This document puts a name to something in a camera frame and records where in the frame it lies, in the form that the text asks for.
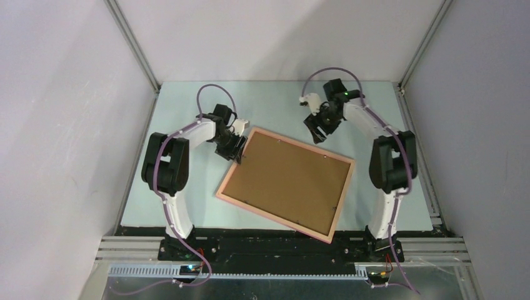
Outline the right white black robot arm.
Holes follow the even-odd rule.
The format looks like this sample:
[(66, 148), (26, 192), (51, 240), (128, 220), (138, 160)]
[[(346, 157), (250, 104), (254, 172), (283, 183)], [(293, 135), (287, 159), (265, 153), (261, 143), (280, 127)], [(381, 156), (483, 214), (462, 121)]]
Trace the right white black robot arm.
[(302, 93), (299, 102), (310, 110), (304, 125), (314, 143), (326, 140), (343, 121), (354, 124), (372, 144), (369, 178), (378, 191), (375, 212), (365, 228), (364, 255), (380, 261), (396, 249), (396, 222), (403, 197), (411, 192), (418, 174), (416, 137), (399, 131), (366, 102), (361, 89), (348, 91), (340, 79), (323, 86), (325, 100), (316, 93)]

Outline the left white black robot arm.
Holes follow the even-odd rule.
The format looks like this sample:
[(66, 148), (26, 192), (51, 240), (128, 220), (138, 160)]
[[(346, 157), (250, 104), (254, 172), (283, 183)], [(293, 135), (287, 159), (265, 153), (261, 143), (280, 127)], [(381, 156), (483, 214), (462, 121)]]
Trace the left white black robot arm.
[(150, 135), (141, 169), (141, 179), (162, 201), (166, 233), (178, 238), (173, 251), (182, 260), (190, 260), (198, 244), (189, 236), (194, 225), (189, 217), (183, 190), (190, 172), (191, 150), (203, 143), (214, 143), (215, 153), (227, 161), (241, 163), (248, 140), (244, 131), (250, 122), (223, 104), (209, 114), (198, 115), (191, 124), (172, 134)]

